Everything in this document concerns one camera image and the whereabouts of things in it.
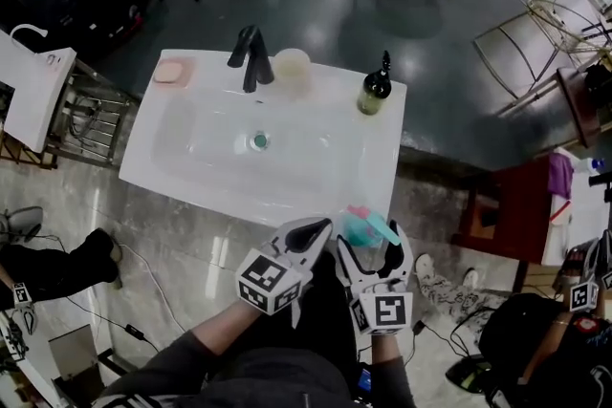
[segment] sink basin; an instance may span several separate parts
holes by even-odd
[[[363,138],[353,124],[331,110],[187,91],[165,107],[153,163],[187,183],[315,212],[321,199],[342,206],[356,181]]]
[[[386,216],[397,164],[405,86],[374,117],[357,110],[363,74],[313,65],[298,100],[282,82],[242,92],[229,53],[195,58],[185,87],[151,82],[120,170],[123,180],[230,216],[279,226],[368,205]]]

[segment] purple cloth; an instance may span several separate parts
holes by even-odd
[[[548,171],[548,192],[570,200],[572,198],[573,175],[574,168],[570,159],[559,153],[551,154]]]

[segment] shiny floor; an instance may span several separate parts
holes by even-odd
[[[271,236],[272,230],[213,211],[174,201],[120,181],[116,172],[83,163],[60,161],[59,168],[42,171],[0,162],[1,205],[16,209],[28,205],[44,208],[42,234],[59,236],[68,249],[82,243],[96,227],[113,233],[138,252],[150,265],[165,297],[185,329],[221,311],[236,299],[234,271],[251,247]],[[428,252],[436,267],[449,279],[460,281],[468,268],[481,273],[480,284],[488,289],[509,290],[515,261],[447,245],[457,229],[466,195],[432,178],[424,179],[401,166],[393,192],[390,216],[404,228],[415,256]],[[57,247],[54,242],[33,240],[31,247]],[[383,250],[361,256],[365,266],[378,262]],[[106,284],[73,296],[83,307],[122,325],[143,331],[158,348],[168,345],[181,330],[171,319],[146,265],[125,249],[120,264],[121,290]],[[451,325],[418,293],[413,321],[424,319],[438,333],[448,336]],[[128,336],[80,310],[66,299],[36,305],[39,330],[49,338],[92,324],[98,351],[112,346],[135,365],[154,354],[151,346]],[[469,342],[470,335],[462,332]],[[411,353],[412,333],[399,336],[404,358]],[[369,338],[359,339],[361,347]],[[408,374],[417,405],[484,406],[451,386],[446,369],[457,359],[448,345],[431,332],[416,339],[417,350]],[[369,351],[362,355],[369,359]]]
[[[558,2],[595,18],[586,0]],[[471,41],[521,11],[519,0],[152,0],[142,30],[95,65],[143,92],[161,50],[230,51],[249,24],[262,29],[271,54],[299,48],[316,63],[363,73],[378,69],[389,50],[392,77],[408,86],[403,144],[496,169],[572,134],[569,112],[555,95],[520,118],[490,116],[511,97]],[[509,31],[539,72],[553,50],[549,42],[529,19]],[[492,34],[482,44],[509,85],[524,91],[529,72],[510,42]],[[549,72],[567,65],[560,56]]]

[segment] pink soap dish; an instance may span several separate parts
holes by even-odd
[[[172,87],[185,88],[195,69],[195,59],[191,56],[174,56],[160,60],[153,72],[153,81]]]

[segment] green bottle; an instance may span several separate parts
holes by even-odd
[[[378,113],[384,100],[391,94],[390,69],[391,58],[389,52],[385,51],[382,56],[382,68],[368,75],[363,81],[363,88],[357,99],[357,107],[364,114],[372,116]]]

